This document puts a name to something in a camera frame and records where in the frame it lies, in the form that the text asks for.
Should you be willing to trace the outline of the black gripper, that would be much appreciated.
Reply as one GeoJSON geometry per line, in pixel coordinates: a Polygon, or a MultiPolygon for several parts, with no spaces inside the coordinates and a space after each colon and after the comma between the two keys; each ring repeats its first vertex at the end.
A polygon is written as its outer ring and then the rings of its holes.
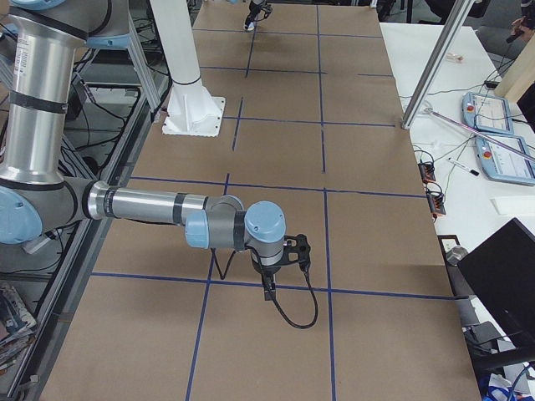
{"type": "Polygon", "coordinates": [[[259,13],[263,13],[263,19],[269,17],[272,12],[272,6],[267,0],[251,0],[249,3],[249,18],[254,21],[259,13]]]}
{"type": "Polygon", "coordinates": [[[275,274],[282,268],[279,265],[264,266],[260,265],[255,256],[251,256],[254,270],[262,277],[262,286],[264,290],[265,301],[276,300],[275,274]]]}

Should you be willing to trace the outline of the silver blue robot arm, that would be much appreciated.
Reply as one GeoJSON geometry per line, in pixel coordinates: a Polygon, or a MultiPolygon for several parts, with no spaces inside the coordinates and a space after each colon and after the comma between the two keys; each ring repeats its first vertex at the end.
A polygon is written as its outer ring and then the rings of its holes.
{"type": "Polygon", "coordinates": [[[285,217],[269,201],[250,207],[212,197],[108,184],[64,140],[78,48],[129,53],[150,108],[161,96],[146,67],[126,1],[13,1],[17,30],[9,118],[1,163],[1,241],[19,244],[81,220],[129,219],[181,226],[189,246],[250,251],[265,297],[285,263],[285,217]]]}

